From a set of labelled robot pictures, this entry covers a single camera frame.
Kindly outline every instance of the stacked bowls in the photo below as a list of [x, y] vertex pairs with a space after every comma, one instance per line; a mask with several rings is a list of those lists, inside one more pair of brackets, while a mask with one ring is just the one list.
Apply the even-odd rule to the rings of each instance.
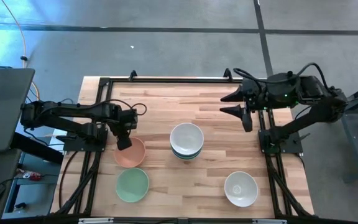
[[175, 156], [184, 160], [194, 159], [201, 153], [204, 134], [197, 125], [182, 123], [172, 130], [170, 143]]

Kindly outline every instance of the metal bracket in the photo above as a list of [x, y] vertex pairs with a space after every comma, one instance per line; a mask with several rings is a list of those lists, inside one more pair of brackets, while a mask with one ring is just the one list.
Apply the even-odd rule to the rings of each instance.
[[227, 78], [229, 82], [233, 82], [233, 76], [231, 75], [230, 69], [225, 69], [223, 73], [223, 78]]
[[130, 82], [133, 81], [134, 77], [136, 77], [136, 76], [137, 76], [136, 71], [135, 70], [131, 71], [131, 75], [129, 75], [129, 81]]
[[270, 219], [254, 219], [252, 220], [252, 223], [255, 224], [287, 224], [286, 220], [270, 220]]
[[78, 224], [94, 224], [94, 223], [113, 223], [114, 218], [81, 218]]
[[258, 137], [260, 149], [263, 153], [303, 153], [301, 145], [302, 138], [299, 136], [299, 133], [290, 134], [290, 137], [282, 141], [280, 145], [274, 145], [270, 142], [270, 133], [268, 130], [259, 130]]
[[65, 143], [64, 151], [102, 152], [106, 147], [108, 132], [107, 129], [99, 128], [98, 140], [95, 142], [86, 142], [73, 133], [67, 133], [67, 136], [58, 136], [57, 139]]
[[99, 87], [105, 86], [110, 81], [110, 78], [100, 78], [99, 79]]

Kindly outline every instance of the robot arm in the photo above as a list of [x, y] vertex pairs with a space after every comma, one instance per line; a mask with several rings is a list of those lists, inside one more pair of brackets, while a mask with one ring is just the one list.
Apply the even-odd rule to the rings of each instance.
[[117, 136], [119, 150], [132, 145], [129, 130], [137, 127], [136, 109], [122, 110], [121, 106], [104, 101], [94, 105], [34, 101], [22, 105], [21, 124], [24, 128], [48, 126], [76, 134], [84, 141], [100, 141], [96, 123], [80, 124], [61, 117], [91, 118], [95, 122], [106, 123], [114, 136]]
[[[234, 71], [245, 72], [238, 68]], [[252, 131], [250, 114], [257, 110], [293, 108], [297, 104], [310, 105], [311, 109], [308, 114], [284, 126], [269, 129], [272, 144], [316, 122], [330, 122], [338, 119], [347, 105], [342, 90], [333, 86], [328, 88], [324, 79], [323, 85], [314, 76], [301, 77], [300, 74], [301, 72], [296, 75], [292, 72], [278, 73], [266, 80], [258, 80], [246, 73], [242, 75], [245, 79], [239, 88], [234, 93], [221, 98], [222, 102], [243, 101], [244, 107], [237, 105], [220, 110], [240, 118], [244, 130], [249, 132]]]

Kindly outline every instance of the concrete floor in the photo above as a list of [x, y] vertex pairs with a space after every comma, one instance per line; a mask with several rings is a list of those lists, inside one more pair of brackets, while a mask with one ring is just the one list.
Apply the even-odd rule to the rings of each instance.
[[[258, 29], [253, 0], [6, 0], [21, 24], [94, 27]], [[358, 0], [260, 0], [266, 29], [358, 30]], [[12, 23], [0, 2], [0, 24]], [[25, 31], [29, 67], [41, 98], [77, 100], [85, 75], [220, 77], [240, 67], [266, 77], [259, 34]], [[267, 35], [275, 73], [308, 62], [346, 95], [358, 90], [358, 35]], [[17, 30], [0, 30], [0, 65], [20, 67]], [[308, 70], [307, 74], [316, 75]], [[293, 110], [295, 115], [302, 109]], [[38, 136], [52, 130], [40, 128]], [[358, 221], [357, 168], [341, 123], [315, 124], [303, 142], [315, 213]]]

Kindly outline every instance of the butcher block surface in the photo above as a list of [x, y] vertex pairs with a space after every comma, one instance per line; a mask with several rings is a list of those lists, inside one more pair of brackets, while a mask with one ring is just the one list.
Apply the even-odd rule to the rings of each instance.
[[[94, 103], [99, 78], [84, 77], [79, 103]], [[252, 114], [254, 130], [246, 133], [239, 118], [219, 111], [221, 107], [238, 104], [221, 103], [219, 100], [237, 87], [238, 84], [114, 83], [111, 98], [124, 100], [130, 105], [147, 105], [146, 114], [139, 116], [137, 129], [132, 130], [131, 136], [141, 139], [146, 145], [146, 156], [139, 168], [149, 176], [150, 188], [147, 195], [137, 203], [119, 199], [115, 186], [118, 175], [125, 168], [119, 167], [114, 161], [116, 138], [109, 133], [108, 145], [102, 153], [99, 166], [92, 216], [273, 218], [266, 161], [257, 139], [260, 129], [257, 113]], [[112, 103], [126, 108], [121, 103]], [[139, 113], [144, 111], [141, 106], [136, 108]], [[273, 113], [278, 126], [292, 120], [289, 109], [274, 110]], [[88, 119], [75, 121], [89, 122]], [[201, 154], [190, 161], [175, 157], [170, 148], [170, 132], [180, 123], [196, 124], [204, 133]], [[71, 154], [65, 156], [61, 173]], [[282, 157], [289, 189], [306, 211], [313, 213], [300, 159], [288, 154]], [[78, 185], [83, 158], [84, 152], [79, 152], [68, 167], [62, 187], [63, 203]], [[236, 207], [224, 194], [224, 181], [235, 171], [250, 174], [258, 185], [257, 200], [249, 207]], [[59, 185], [51, 212], [58, 210], [58, 188]], [[280, 208], [284, 212], [281, 190], [277, 193]], [[81, 211], [85, 207], [87, 195], [88, 187], [84, 192]]]

